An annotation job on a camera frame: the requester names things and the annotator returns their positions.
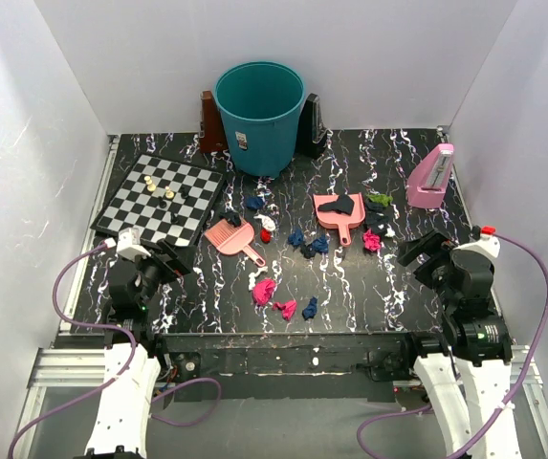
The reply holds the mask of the pink hand brush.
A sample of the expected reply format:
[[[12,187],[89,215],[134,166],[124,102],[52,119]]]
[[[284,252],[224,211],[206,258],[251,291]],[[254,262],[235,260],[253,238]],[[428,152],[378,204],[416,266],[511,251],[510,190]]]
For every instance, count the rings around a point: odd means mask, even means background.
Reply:
[[[234,227],[226,220],[220,220],[204,235],[221,254],[231,256],[244,253],[257,267],[266,266],[265,258],[252,247],[254,229],[247,221],[241,220],[241,225]]]

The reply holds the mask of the pink dustpan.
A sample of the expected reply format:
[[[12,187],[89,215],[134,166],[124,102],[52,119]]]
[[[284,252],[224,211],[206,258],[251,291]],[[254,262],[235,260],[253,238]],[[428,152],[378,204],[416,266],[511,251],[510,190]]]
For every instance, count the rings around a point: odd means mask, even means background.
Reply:
[[[340,244],[348,247],[352,243],[351,230],[363,223],[365,209],[362,196],[359,193],[348,195],[348,198],[354,203],[350,214],[320,209],[321,206],[335,203],[339,197],[336,194],[314,195],[313,202],[319,224],[325,229],[336,230],[339,234]]]

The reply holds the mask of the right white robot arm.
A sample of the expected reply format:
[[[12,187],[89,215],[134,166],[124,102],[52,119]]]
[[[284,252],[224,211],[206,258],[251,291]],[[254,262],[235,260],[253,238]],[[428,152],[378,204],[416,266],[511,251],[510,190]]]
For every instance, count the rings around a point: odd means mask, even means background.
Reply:
[[[478,229],[457,245],[439,231],[400,244],[397,260],[422,263],[414,277],[437,294],[441,333],[412,333],[402,372],[420,380],[441,429],[446,453],[462,458],[518,458],[512,383],[512,338],[492,295],[500,242]]]

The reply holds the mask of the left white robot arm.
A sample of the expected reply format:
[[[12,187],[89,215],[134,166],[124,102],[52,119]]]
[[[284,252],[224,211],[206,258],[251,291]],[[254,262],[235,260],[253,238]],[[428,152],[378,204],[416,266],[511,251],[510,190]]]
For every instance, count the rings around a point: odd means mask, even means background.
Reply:
[[[133,229],[120,233],[118,263],[109,277],[104,332],[104,380],[97,418],[82,458],[144,458],[146,429],[155,383],[171,369],[167,347],[148,318],[148,305],[164,284],[192,272],[193,247],[169,239],[154,249],[141,244]]]

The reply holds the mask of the blue paper scraps centre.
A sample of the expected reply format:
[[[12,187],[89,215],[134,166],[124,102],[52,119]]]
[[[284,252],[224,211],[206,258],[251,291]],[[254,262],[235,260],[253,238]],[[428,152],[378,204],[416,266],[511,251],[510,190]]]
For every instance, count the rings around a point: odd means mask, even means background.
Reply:
[[[307,243],[304,233],[300,228],[296,228],[287,238],[287,243],[300,253],[306,259],[312,259],[317,254],[327,254],[329,252],[329,243],[325,234]]]

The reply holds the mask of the black and white chessboard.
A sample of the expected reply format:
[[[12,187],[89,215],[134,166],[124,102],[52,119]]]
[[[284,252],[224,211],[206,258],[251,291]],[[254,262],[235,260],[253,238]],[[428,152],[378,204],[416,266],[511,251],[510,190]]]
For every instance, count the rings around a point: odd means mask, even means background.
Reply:
[[[176,247],[190,246],[225,183],[225,174],[213,168],[141,154],[91,229],[108,236],[136,229],[149,248],[166,238]]]

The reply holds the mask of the cream chess pawn front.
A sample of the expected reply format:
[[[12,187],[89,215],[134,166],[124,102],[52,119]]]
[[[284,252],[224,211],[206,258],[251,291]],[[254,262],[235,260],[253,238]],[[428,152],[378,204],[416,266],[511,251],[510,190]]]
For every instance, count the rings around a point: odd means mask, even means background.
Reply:
[[[174,195],[174,191],[169,186],[164,189],[164,196],[166,200],[171,201],[174,198]]]

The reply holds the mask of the cream chess pawn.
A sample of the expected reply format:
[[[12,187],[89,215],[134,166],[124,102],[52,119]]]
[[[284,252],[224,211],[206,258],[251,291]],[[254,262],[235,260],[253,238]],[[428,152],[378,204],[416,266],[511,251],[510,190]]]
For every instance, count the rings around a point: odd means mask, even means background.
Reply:
[[[164,189],[164,196],[166,200],[171,201],[174,198],[174,195],[174,191],[169,186]]]
[[[153,193],[156,189],[156,186],[154,185],[153,181],[152,181],[152,178],[150,176],[146,176],[144,178],[144,181],[145,181],[145,184],[146,184],[146,189],[150,192],[150,193]]]

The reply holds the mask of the magenta paper scrap right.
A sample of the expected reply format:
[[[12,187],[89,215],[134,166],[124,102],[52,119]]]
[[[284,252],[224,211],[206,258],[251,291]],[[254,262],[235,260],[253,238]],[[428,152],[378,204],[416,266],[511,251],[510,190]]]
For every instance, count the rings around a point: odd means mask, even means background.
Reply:
[[[363,247],[369,252],[377,252],[381,248],[381,238],[378,234],[372,232],[371,229],[368,229],[362,235]]]

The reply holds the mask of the cream chess pawn rear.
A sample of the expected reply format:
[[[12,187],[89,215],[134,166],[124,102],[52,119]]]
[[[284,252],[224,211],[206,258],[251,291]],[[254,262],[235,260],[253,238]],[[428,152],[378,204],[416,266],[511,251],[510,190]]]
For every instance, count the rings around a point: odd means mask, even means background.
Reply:
[[[152,178],[150,176],[146,176],[144,178],[144,181],[145,181],[145,184],[146,184],[146,189],[150,192],[150,193],[153,193],[156,189],[156,186],[154,185],[153,181],[152,181]]]

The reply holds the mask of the pink metronome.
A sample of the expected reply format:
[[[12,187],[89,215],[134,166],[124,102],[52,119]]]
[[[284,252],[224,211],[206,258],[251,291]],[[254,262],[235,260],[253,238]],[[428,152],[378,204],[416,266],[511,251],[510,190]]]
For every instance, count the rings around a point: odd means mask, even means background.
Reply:
[[[411,207],[436,209],[442,205],[453,158],[454,146],[439,143],[418,163],[406,182],[406,199]]]

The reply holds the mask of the red paper scrap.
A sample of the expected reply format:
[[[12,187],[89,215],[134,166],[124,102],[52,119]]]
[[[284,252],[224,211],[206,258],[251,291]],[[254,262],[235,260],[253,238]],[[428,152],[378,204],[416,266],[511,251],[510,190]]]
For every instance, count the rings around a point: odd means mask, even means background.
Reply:
[[[260,231],[261,241],[265,244],[268,244],[271,241],[272,233],[267,229],[262,229]]]

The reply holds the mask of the blue paper scrap rear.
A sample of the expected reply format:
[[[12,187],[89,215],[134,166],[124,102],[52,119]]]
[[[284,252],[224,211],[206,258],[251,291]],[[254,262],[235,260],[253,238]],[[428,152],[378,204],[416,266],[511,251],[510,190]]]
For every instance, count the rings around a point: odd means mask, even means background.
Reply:
[[[250,210],[260,210],[266,205],[266,202],[263,198],[259,196],[251,196],[246,199],[246,208]]]

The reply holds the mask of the blue paper scrap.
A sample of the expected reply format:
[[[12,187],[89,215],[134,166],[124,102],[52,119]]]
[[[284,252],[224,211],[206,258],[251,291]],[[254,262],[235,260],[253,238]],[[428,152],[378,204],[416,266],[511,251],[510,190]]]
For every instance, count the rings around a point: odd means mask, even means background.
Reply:
[[[302,310],[302,317],[304,320],[313,319],[318,312],[318,299],[316,297],[312,297],[308,305]]]
[[[259,196],[251,196],[246,199],[246,208],[250,210],[260,210],[266,205],[266,202],[263,198]]]

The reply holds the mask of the white paper scrap centre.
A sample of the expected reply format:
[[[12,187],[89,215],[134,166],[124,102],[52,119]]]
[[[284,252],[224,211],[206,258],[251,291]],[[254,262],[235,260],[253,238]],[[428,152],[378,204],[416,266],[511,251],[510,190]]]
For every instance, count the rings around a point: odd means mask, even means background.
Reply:
[[[276,230],[275,221],[267,215],[255,215],[255,220],[258,220],[262,228],[266,231],[273,232]]]

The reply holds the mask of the black paper scrap in dustpan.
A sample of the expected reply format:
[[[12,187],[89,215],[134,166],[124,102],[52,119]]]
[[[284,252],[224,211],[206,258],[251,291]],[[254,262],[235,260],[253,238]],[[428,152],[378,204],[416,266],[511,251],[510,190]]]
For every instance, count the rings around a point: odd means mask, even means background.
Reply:
[[[339,195],[335,201],[320,204],[318,206],[318,211],[351,215],[354,211],[354,206],[354,200],[349,195],[343,194]]]

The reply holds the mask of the small magenta paper scrap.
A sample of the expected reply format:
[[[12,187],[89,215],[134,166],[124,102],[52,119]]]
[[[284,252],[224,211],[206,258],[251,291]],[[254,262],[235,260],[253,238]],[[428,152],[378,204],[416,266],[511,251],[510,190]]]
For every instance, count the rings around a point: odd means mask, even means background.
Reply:
[[[289,300],[283,303],[275,302],[273,309],[278,311],[284,320],[290,321],[296,312],[296,301]]]

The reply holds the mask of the brown metronome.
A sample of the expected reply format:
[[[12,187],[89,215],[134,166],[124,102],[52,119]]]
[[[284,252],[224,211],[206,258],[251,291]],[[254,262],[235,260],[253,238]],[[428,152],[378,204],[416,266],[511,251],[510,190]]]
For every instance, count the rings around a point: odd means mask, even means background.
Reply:
[[[203,91],[201,100],[201,121],[199,132],[200,150],[204,154],[222,152],[228,149],[222,119],[213,93]]]

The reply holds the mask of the blue paper scrap front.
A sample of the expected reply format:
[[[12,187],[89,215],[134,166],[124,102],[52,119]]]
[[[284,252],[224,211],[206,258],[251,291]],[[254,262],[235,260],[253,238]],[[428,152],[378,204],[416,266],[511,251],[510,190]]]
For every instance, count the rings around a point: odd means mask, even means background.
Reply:
[[[308,305],[302,310],[302,317],[304,320],[313,319],[318,312],[318,299],[316,297],[312,297]]]

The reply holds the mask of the black metronome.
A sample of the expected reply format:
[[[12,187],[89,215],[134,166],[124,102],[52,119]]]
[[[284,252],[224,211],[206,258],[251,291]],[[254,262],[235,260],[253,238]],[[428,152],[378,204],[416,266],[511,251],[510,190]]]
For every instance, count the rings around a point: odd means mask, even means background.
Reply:
[[[296,151],[312,159],[319,158],[326,148],[326,128],[322,120],[320,98],[311,93],[306,98],[298,123]]]

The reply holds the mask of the teal plastic waste bin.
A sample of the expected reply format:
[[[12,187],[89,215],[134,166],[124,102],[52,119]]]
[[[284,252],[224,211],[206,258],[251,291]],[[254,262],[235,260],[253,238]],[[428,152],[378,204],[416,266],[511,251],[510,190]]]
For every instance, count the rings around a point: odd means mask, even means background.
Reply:
[[[253,61],[228,69],[217,80],[214,98],[235,168],[275,178],[296,148],[305,85],[293,69]]]

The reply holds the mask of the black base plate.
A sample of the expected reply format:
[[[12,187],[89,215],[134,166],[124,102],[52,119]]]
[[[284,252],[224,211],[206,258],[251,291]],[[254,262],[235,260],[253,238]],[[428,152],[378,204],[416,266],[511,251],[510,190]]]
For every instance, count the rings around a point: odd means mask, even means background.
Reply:
[[[212,400],[366,399],[393,401],[394,383],[410,381],[402,333],[167,334],[182,402]]]

